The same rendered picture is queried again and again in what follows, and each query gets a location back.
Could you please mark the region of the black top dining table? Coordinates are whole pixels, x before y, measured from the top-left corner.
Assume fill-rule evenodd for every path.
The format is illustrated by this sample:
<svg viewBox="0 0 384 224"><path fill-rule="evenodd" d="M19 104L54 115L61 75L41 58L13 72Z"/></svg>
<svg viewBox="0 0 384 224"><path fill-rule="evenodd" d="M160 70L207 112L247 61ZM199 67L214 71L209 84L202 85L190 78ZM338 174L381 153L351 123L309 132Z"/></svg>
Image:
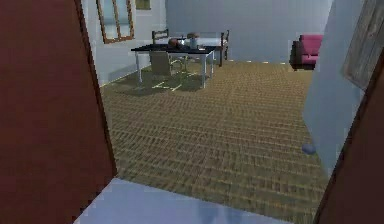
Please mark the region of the black top dining table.
<svg viewBox="0 0 384 224"><path fill-rule="evenodd" d="M202 87L206 87L206 76L209 76L210 78L213 77L214 67L214 52L218 51L220 49L219 46L205 46L203 50L197 48L197 49L191 49L188 46L178 48L170 48L167 44L148 44L144 46L140 46L137 48L133 48L132 52L135 54L135 60L136 60L136 70L138 73L139 81L142 81L142 74L141 74L141 68L140 68L140 60L139 60L139 54L140 53L150 53L152 51L158 52L158 51L165 51L169 53L170 55L180 55L180 56L187 56L187 55L198 55L200 59L201 64L201 76L202 76Z"/></svg>

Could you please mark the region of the red-brown room door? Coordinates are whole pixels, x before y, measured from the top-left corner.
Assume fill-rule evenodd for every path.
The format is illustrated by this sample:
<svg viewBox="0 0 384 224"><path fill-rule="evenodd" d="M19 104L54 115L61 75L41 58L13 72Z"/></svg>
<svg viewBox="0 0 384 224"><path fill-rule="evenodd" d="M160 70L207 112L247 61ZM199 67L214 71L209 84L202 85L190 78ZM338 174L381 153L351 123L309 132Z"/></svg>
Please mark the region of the red-brown room door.
<svg viewBox="0 0 384 224"><path fill-rule="evenodd" d="M115 174L81 0L0 0L0 224L73 224Z"/></svg>

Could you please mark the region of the pale blue vase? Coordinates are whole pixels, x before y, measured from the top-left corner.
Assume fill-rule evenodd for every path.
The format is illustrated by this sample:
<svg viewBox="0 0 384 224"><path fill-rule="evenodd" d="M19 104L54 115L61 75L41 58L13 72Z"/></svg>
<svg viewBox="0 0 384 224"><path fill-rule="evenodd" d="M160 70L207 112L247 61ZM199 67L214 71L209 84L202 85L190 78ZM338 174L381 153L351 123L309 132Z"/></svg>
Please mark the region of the pale blue vase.
<svg viewBox="0 0 384 224"><path fill-rule="evenodd" d="M187 38L189 39L189 46L191 49L197 49L197 39L199 35L195 32L191 32L187 34Z"/></svg>

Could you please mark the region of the brown framed window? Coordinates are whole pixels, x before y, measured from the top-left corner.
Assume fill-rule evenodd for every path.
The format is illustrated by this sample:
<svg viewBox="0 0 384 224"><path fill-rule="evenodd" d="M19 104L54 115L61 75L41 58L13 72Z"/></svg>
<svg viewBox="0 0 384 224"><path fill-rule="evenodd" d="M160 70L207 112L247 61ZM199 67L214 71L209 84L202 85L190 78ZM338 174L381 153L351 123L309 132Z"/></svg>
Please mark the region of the brown framed window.
<svg viewBox="0 0 384 224"><path fill-rule="evenodd" d="M134 38L131 0L96 0L96 5L105 44Z"/></svg>

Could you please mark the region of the grey-brown chair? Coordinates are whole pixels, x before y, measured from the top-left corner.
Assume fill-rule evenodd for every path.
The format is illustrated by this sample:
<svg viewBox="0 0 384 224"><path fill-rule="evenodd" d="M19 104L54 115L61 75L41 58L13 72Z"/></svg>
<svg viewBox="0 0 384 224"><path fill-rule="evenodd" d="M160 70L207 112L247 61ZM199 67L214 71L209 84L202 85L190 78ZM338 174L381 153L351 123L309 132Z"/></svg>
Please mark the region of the grey-brown chair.
<svg viewBox="0 0 384 224"><path fill-rule="evenodd" d="M154 75L173 76L183 68L182 61L172 59L166 51L151 51L149 56L151 71Z"/></svg>

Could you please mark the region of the grey framed wall picture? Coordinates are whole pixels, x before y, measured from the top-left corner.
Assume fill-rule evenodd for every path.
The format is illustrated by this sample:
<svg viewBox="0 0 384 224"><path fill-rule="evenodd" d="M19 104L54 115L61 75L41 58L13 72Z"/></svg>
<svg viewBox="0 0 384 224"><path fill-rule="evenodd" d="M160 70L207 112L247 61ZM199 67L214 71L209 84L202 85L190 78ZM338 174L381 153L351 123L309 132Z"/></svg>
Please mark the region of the grey framed wall picture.
<svg viewBox="0 0 384 224"><path fill-rule="evenodd" d="M364 0L342 67L343 76L365 91L384 47L384 0Z"/></svg>

